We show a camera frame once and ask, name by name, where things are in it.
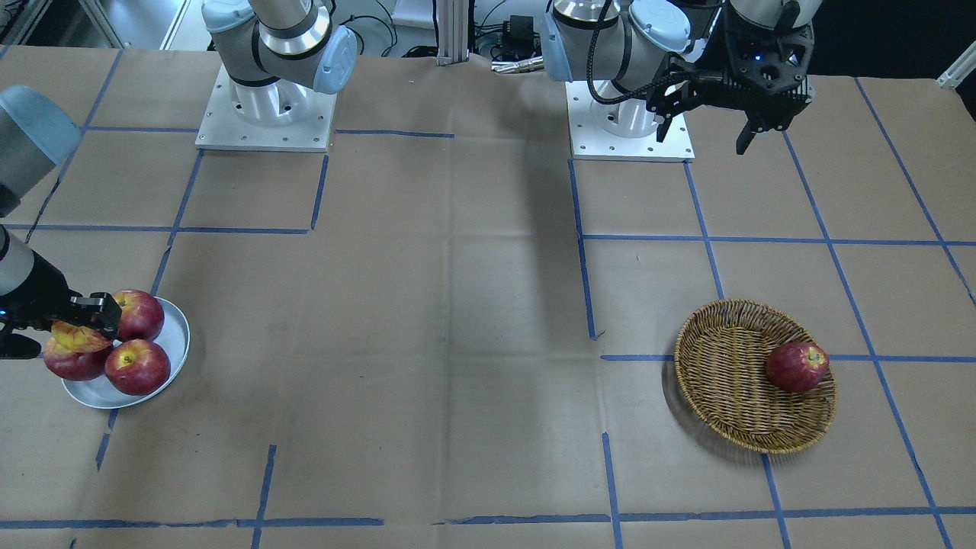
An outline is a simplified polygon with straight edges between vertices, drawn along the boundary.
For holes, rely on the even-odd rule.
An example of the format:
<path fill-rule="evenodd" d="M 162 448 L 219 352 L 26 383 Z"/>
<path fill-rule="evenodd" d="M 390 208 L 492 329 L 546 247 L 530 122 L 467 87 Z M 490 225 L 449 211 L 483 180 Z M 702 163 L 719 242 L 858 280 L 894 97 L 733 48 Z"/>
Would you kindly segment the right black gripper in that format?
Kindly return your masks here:
<path fill-rule="evenodd" d="M 15 331 L 48 331 L 53 320 L 66 311 L 69 324 L 94 329 L 108 339 L 118 337 L 122 309 L 113 296 L 105 292 L 80 295 L 69 288 L 58 268 L 36 252 L 4 254 L 1 358 L 37 357 L 41 352 L 38 341 Z"/>

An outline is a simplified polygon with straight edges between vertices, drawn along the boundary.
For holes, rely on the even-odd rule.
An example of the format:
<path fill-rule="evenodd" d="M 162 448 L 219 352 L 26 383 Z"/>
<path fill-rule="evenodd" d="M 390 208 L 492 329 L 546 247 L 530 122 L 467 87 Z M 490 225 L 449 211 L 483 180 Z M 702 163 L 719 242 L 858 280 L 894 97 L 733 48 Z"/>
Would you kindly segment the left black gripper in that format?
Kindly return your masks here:
<path fill-rule="evenodd" d="M 735 142 L 743 156 L 767 131 L 788 129 L 812 102 L 813 4 L 722 4 L 701 58 L 673 60 L 653 81 L 646 108 L 663 143 L 674 118 L 700 105 L 742 111 Z"/>

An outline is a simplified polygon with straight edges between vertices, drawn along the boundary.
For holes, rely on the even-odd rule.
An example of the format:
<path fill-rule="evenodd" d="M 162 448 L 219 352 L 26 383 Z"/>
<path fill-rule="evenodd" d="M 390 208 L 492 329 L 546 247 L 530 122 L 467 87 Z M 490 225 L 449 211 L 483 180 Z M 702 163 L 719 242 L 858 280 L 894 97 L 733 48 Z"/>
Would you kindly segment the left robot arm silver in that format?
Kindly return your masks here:
<path fill-rule="evenodd" d="M 575 159 L 690 161 L 684 115 L 745 114 L 735 150 L 813 101 L 819 1 L 552 1 L 541 58 L 566 86 Z"/>

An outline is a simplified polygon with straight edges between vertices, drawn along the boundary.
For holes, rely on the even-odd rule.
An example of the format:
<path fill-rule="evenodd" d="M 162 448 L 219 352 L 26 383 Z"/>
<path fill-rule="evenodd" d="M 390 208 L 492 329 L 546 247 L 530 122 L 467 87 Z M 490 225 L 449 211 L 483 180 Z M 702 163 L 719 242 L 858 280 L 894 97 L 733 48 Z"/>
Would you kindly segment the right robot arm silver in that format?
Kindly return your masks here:
<path fill-rule="evenodd" d="M 219 149 L 217 123 L 231 146 L 258 150 L 258 133 L 279 127 L 270 147 L 300 145 L 300 126 L 313 131 L 313 116 L 330 124 L 332 108 L 355 68 L 358 45 L 351 29 L 332 21 L 321 1 L 206 1 L 201 14 L 222 59 L 230 114 L 211 111 L 200 126 L 197 146 Z M 2 215 L 75 153 L 82 129 L 56 103 L 24 85 L 2 91 Z M 120 330 L 121 310 L 112 296 L 84 296 L 64 275 L 7 228 L 2 229 L 2 357 L 32 359 L 41 346 L 22 334 L 51 331 L 56 321 L 93 330 L 101 348 Z"/>

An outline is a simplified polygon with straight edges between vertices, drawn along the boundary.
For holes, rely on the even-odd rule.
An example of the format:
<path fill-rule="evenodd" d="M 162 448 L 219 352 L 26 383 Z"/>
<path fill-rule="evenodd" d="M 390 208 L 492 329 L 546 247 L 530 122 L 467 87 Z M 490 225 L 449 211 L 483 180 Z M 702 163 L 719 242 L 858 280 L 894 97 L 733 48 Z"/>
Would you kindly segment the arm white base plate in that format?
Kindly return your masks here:
<path fill-rule="evenodd" d="M 336 97 L 261 74 L 233 78 L 220 67 L 195 145 L 224 152 L 326 153 Z"/>
<path fill-rule="evenodd" d="M 674 118 L 666 135 L 657 131 L 663 118 L 632 98 L 624 103 L 597 103 L 585 81 L 565 84 L 573 159 L 596 161 L 685 162 L 696 153 L 682 115 Z"/>

